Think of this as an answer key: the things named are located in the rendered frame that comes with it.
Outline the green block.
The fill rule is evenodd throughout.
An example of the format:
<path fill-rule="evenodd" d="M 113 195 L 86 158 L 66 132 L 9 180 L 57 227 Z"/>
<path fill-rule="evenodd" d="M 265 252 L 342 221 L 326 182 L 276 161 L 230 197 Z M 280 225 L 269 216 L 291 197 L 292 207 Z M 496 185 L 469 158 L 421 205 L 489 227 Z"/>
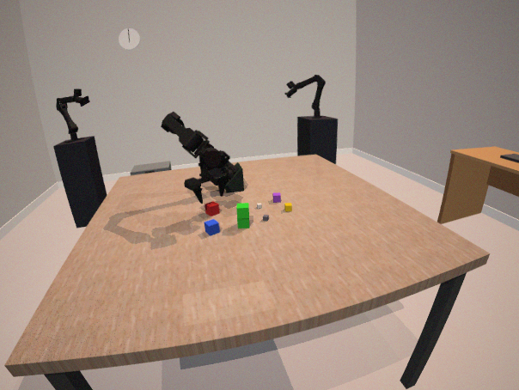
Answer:
<path fill-rule="evenodd" d="M 249 218 L 237 219 L 237 226 L 239 229 L 249 229 Z"/>
<path fill-rule="evenodd" d="M 237 219 L 249 218 L 249 206 L 248 203 L 237 204 Z"/>

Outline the blue block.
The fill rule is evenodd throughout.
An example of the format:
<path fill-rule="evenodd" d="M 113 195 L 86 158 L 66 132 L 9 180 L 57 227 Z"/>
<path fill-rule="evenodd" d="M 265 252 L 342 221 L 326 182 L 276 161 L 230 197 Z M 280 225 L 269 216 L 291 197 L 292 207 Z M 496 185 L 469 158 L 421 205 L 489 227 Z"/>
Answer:
<path fill-rule="evenodd" d="M 205 222 L 205 232 L 209 235 L 214 235 L 220 232 L 220 227 L 218 222 L 213 219 L 208 222 Z"/>

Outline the red block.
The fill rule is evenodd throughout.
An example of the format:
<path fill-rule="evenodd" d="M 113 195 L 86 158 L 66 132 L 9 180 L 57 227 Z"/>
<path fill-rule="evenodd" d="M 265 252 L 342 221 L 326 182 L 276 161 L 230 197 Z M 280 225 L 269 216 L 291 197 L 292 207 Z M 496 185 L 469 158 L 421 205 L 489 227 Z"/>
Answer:
<path fill-rule="evenodd" d="M 205 212 L 209 216 L 215 216 L 219 214 L 219 206 L 215 202 L 210 202 L 208 204 L 205 204 Z"/>

